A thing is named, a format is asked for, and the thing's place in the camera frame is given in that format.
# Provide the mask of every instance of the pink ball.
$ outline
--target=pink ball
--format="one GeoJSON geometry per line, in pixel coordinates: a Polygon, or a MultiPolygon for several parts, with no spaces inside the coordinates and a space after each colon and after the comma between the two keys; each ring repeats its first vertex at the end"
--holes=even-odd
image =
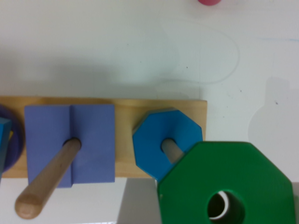
{"type": "Polygon", "coordinates": [[[198,0],[198,2],[206,5],[206,6],[214,6],[218,4],[221,0],[198,0]]]}

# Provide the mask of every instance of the white table surface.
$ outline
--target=white table surface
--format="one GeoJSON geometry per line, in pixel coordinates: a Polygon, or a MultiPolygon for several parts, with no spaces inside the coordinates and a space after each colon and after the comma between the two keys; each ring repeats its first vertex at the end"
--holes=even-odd
{"type": "Polygon", "coordinates": [[[1,0],[0,94],[207,100],[206,140],[250,141],[299,182],[298,11],[297,0],[1,0]]]}

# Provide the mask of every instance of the blue octagon block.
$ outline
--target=blue octagon block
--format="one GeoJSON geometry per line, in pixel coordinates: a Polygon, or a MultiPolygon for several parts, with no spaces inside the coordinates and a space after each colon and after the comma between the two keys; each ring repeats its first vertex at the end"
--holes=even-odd
{"type": "Polygon", "coordinates": [[[149,113],[133,135],[135,162],[158,182],[175,165],[161,150],[166,138],[173,139],[184,152],[203,141],[201,127],[179,110],[149,113]]]}

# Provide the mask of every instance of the wooden shape sorter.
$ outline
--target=wooden shape sorter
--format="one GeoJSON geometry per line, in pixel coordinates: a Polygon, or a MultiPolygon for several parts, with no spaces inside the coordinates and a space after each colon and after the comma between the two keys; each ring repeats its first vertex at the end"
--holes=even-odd
{"type": "Polygon", "coordinates": [[[114,105],[26,106],[25,131],[29,183],[72,137],[82,148],[58,187],[114,182],[114,105]]]}

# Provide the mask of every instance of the wooden base board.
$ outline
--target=wooden base board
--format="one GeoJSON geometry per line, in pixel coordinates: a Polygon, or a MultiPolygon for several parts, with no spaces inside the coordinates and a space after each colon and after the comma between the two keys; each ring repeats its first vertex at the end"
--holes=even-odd
{"type": "MultiPolygon", "coordinates": [[[[206,101],[3,96],[0,97],[0,104],[9,108],[22,124],[24,124],[24,107],[26,105],[115,105],[116,177],[149,177],[135,165],[132,142],[133,128],[149,110],[175,107],[199,124],[202,127],[204,139],[206,137],[206,101]]],[[[27,177],[26,150],[23,151],[18,162],[2,177],[27,177]]]]}

